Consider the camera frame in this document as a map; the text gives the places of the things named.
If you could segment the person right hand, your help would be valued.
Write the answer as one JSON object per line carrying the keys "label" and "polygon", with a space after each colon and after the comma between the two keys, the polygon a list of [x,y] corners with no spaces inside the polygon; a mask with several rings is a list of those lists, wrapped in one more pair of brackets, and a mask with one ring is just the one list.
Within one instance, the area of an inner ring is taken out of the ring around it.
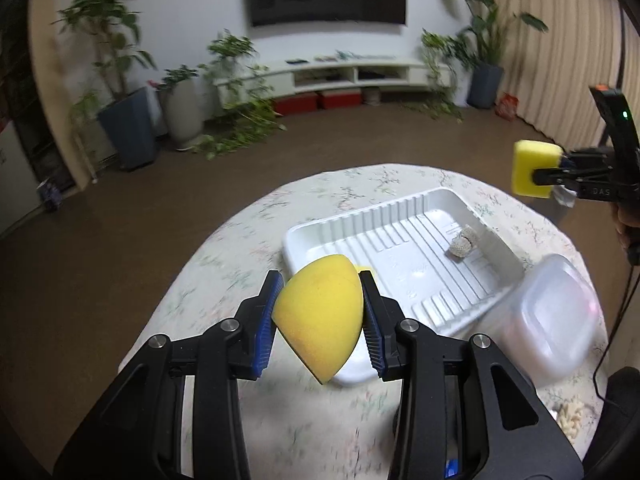
{"label": "person right hand", "polygon": [[610,203],[612,219],[620,246],[627,249],[631,244],[631,230],[640,228],[639,206]]}

